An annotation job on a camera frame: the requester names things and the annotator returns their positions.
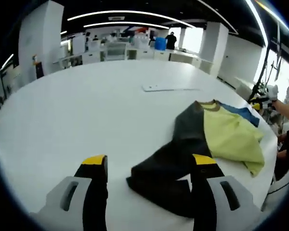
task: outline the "white table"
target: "white table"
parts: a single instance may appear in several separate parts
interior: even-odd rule
[[[144,92],[143,84],[202,90]],[[1,109],[0,166],[25,210],[37,212],[46,194],[64,177],[73,176],[85,158],[106,154],[109,230],[190,231],[193,221],[134,193],[125,178],[132,166],[171,140],[180,112],[195,100],[212,99],[248,106],[226,85],[189,64],[112,61],[56,72],[21,88]],[[241,163],[217,161],[261,207],[273,176],[277,137],[262,118],[259,129],[265,133],[265,166],[257,177]]]

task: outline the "black ceiling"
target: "black ceiling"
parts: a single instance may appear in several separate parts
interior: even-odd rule
[[[151,13],[158,13],[165,16],[173,17],[179,20],[184,19],[204,19],[207,21],[222,22],[233,32],[233,29],[227,25],[216,13],[208,7],[201,4],[198,0],[54,0],[62,4],[64,16],[62,22],[62,31],[67,30],[68,34],[83,31],[84,25],[108,22],[109,16],[125,16],[124,21],[134,21],[143,23],[152,23],[160,25],[169,20],[160,17],[153,17],[142,14],[133,13],[116,13],[116,14],[100,14],[83,17],[80,19],[67,21],[68,18],[84,13],[91,13],[106,10],[137,10]],[[249,7],[244,0],[203,0],[218,12],[239,32],[239,37],[249,40],[258,45],[263,45],[263,39],[258,24],[252,15]],[[289,19],[289,8],[286,2],[289,0],[275,0],[273,4],[279,9],[286,19]],[[46,2],[46,0],[18,0],[18,1],[0,1],[0,66],[14,53],[17,59],[18,53],[18,36],[21,19],[33,9]],[[256,5],[260,12],[260,17],[264,22],[264,27],[268,35],[276,38],[277,25],[267,12]],[[190,23],[195,26],[203,26],[205,24]],[[289,43],[289,38],[282,35],[282,41]]]

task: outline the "led light strip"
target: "led light strip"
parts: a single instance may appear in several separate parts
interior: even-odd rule
[[[160,17],[160,18],[166,18],[166,19],[169,19],[171,21],[175,21],[175,22],[184,24],[184,25],[189,26],[191,28],[196,28],[195,26],[193,26],[193,25],[191,25],[189,23],[183,22],[183,21],[175,19],[175,18],[167,17],[167,16],[164,16],[164,15],[161,15],[161,14],[157,14],[157,13],[150,13],[150,12],[143,12],[143,11],[98,11],[98,12],[86,13],[86,14],[78,15],[78,16],[75,16],[75,17],[72,17],[72,18],[68,18],[68,21],[71,21],[71,20],[74,20],[74,19],[77,19],[77,18],[86,17],[86,16],[102,14],[102,13],[139,13],[139,14],[146,14],[146,15],[156,16],[156,17]]]
[[[245,2],[247,3],[247,5],[250,7],[250,10],[252,11],[252,13],[254,14],[255,18],[256,18],[256,21],[258,23],[258,26],[260,27],[260,31],[261,31],[261,34],[262,34],[262,37],[263,37],[263,40],[264,40],[264,43],[265,43],[265,46],[267,47],[268,46],[268,37],[266,36],[266,33],[265,33],[265,29],[263,27],[263,24],[262,24],[262,21],[260,19],[260,16],[255,8],[255,6],[252,4],[252,2],[250,0],[245,0]]]
[[[258,1],[256,1],[256,2],[258,3],[258,5],[260,5],[265,11],[267,11],[270,15],[272,15],[277,21],[279,21],[289,31],[289,27],[286,25],[286,23],[283,22],[283,20],[281,20],[280,17],[278,17],[273,11],[271,11],[269,8],[267,8],[262,3],[258,2]]]
[[[234,31],[234,33],[236,35],[238,35],[239,33],[237,32],[237,30],[230,24],[230,22],[228,22],[220,13],[218,13],[215,9],[213,9],[210,5],[206,4],[204,1],[202,0],[197,0],[199,1],[201,4],[205,5],[206,7],[208,7],[210,10],[212,10],[214,13],[216,13],[218,16],[220,16],[221,19],[223,19],[225,21],[225,23],[227,23]]]
[[[109,25],[109,24],[136,24],[136,25],[154,26],[154,27],[159,27],[163,29],[169,29],[169,27],[167,26],[160,26],[160,25],[155,25],[151,23],[138,23],[138,22],[106,22],[106,23],[95,23],[95,24],[85,25],[83,27],[102,26],[102,25]]]
[[[5,65],[13,58],[14,54],[11,54],[11,56],[5,61],[5,63],[2,65],[1,70],[5,67]]]

